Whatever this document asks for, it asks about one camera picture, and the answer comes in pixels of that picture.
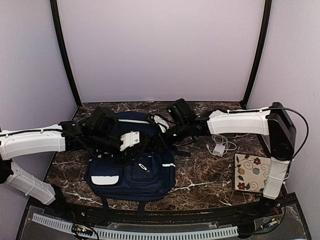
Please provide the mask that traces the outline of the navy blue student backpack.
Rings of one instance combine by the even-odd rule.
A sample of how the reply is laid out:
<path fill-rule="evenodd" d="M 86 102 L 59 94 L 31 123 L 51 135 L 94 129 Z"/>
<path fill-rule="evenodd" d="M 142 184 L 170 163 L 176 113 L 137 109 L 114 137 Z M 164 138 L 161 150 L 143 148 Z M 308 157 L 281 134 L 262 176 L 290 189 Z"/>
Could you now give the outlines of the navy blue student backpack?
<path fill-rule="evenodd" d="M 109 214 L 108 200 L 137 202 L 137 215 L 142 217 L 146 203 L 163 199 L 176 184 L 174 155 L 190 156 L 175 149 L 157 150 L 154 135 L 160 128 L 151 123 L 146 113 L 118 112 L 118 123 L 109 129 L 113 137 L 138 131 L 148 135 L 148 144 L 136 162 L 128 166 L 112 166 L 113 154 L 120 150 L 103 150 L 101 157 L 90 159 L 84 180 L 95 195 L 100 197 L 104 217 Z"/>

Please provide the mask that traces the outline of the white USB charger block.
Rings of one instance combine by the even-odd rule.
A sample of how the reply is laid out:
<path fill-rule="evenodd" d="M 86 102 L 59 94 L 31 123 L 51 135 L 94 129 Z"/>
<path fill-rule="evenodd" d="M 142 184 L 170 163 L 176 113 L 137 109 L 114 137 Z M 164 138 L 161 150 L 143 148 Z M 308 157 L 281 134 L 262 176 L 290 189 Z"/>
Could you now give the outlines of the white USB charger block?
<path fill-rule="evenodd" d="M 225 149 L 226 149 L 226 147 L 224 145 L 216 144 L 213 149 L 212 154 L 214 156 L 222 157 L 225 154 Z"/>

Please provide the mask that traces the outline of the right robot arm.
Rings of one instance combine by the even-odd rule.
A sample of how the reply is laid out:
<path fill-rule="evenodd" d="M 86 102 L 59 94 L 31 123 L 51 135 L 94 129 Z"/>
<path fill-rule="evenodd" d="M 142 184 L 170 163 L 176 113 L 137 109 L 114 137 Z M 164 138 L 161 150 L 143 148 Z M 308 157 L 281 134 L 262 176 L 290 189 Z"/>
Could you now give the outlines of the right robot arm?
<path fill-rule="evenodd" d="M 280 102 L 258 109 L 211 110 L 197 114 L 180 98 L 167 109 L 171 120 L 160 114 L 150 118 L 159 126 L 158 141 L 168 149 L 185 138 L 221 134 L 255 134 L 269 138 L 270 169 L 263 189 L 264 199 L 255 205 L 255 213 L 266 217 L 275 208 L 275 200 L 288 179 L 291 164 L 300 152 L 296 148 L 297 129 L 289 113 L 305 120 L 296 110 Z"/>

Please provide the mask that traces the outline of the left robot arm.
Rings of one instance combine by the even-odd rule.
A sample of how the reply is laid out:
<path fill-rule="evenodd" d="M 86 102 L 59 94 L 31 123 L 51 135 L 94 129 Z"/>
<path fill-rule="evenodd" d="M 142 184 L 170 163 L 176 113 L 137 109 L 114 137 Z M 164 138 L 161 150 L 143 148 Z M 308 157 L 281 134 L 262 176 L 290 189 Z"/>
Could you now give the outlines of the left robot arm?
<path fill-rule="evenodd" d="M 81 120 L 62 121 L 53 125 L 23 130 L 0 132 L 0 183 L 34 198 L 60 218 L 71 213 L 60 187 L 45 183 L 20 167 L 15 158 L 49 153 L 84 150 L 92 157 L 104 152 L 124 153 L 140 144 L 141 133 L 128 130 L 113 133 L 122 120 L 104 107 L 98 107 L 91 116 Z"/>

